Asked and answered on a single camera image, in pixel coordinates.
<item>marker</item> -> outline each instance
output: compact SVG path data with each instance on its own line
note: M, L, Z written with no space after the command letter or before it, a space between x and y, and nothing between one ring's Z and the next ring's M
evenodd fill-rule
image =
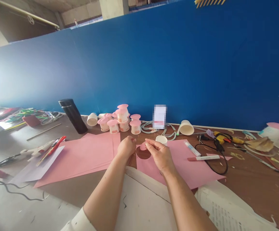
M185 141L184 143L191 150L191 152L195 154L195 156L201 156L201 154L189 142Z
M215 156L205 156L205 157L189 157L187 160L188 161L197 161L197 160L210 160L210 159L219 159L219 155Z

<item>pink paper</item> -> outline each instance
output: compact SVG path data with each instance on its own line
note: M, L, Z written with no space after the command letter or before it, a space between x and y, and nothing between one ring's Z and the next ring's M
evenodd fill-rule
M207 156L215 156L215 155L217 155L217 154L210 154L210 153L207 153ZM232 159L233 157L225 157L226 158L226 160L230 160L230 159Z
M119 143L120 134L110 133L63 142L64 150L34 187L106 169L117 154Z
M225 178L212 171L204 161L188 161L188 157L196 157L189 148L184 144L186 140L168 141L167 146L170 148L172 159L177 171L186 181L190 189L198 188L210 181ZM163 176L160 174L154 163L153 157L143 160L136 156L137 169L158 182L166 185Z

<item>glue gun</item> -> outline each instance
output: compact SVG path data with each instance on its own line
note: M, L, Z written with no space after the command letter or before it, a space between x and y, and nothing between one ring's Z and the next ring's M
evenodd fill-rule
M51 146L52 144L55 142L55 140L50 141L46 144L44 144L41 147L35 148L35 149L24 149L23 151L21 151L21 155L31 155L31 158L28 161L31 161L32 159L39 157L41 154L43 154L44 152L46 152Z

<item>wooden stick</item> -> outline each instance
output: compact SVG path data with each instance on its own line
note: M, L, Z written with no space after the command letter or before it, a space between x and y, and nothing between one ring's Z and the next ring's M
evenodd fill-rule
M43 132L41 132L41 133L39 133L39 134L36 134L35 136L33 136L33 137L27 139L27 141L32 140L33 138L35 138L35 137L37 137L37 136L43 134L44 132L47 132L48 130L53 129L54 127L51 127L51 128L49 128L49 129L47 129L47 130L45 130L45 131L43 131Z

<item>white shirt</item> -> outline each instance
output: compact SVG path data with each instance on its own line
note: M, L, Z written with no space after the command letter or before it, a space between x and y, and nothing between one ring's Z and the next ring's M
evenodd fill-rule
M96 231L90 223L83 208L76 214L76 216L69 221L61 231Z

